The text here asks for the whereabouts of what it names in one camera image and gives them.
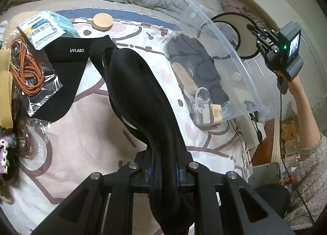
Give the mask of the person's right forearm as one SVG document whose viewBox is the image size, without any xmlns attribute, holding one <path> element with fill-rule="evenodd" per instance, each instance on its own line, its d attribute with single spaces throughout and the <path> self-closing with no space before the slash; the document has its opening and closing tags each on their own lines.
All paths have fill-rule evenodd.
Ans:
<svg viewBox="0 0 327 235">
<path fill-rule="evenodd" d="M 318 129 L 300 77 L 288 87 L 297 106 L 300 160 L 284 220 L 299 233 L 312 228 L 326 206 L 326 136 Z"/>
</svg>

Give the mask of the person's right hand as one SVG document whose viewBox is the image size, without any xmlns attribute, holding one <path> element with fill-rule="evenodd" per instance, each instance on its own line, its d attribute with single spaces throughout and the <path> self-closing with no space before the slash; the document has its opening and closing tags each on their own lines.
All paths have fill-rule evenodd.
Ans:
<svg viewBox="0 0 327 235">
<path fill-rule="evenodd" d="M 288 81 L 281 71 L 276 71 L 277 86 L 281 94 L 286 94 L 290 90 L 292 95 L 299 93 L 303 86 L 299 76 L 296 76 L 292 81 Z"/>
</svg>

